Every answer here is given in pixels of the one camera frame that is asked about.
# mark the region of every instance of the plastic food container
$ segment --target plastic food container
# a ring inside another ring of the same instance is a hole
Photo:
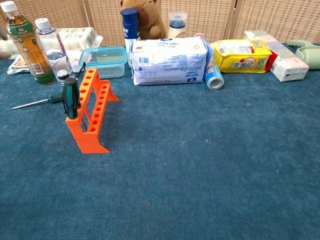
[[[78,66],[97,68],[101,79],[119,78],[125,74],[127,52],[123,46],[87,48],[83,50]]]

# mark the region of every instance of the yellow package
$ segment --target yellow package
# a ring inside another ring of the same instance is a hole
[[[265,73],[274,61],[270,49],[259,39],[220,40],[211,46],[220,71],[225,73]]]

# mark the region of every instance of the stuffed animal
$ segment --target stuffed animal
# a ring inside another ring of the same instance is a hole
[[[138,10],[140,36],[146,39],[165,39],[166,29],[156,6],[157,0],[121,0],[122,9]]]

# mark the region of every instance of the green screwdriver handle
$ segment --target green screwdriver handle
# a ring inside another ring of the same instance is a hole
[[[62,91],[49,94],[48,101],[51,104],[62,101]]]

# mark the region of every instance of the blue carpet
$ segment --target blue carpet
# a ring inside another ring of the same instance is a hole
[[[60,91],[0,62],[0,239],[320,239],[320,71],[133,86],[111,79],[100,142],[81,154]]]

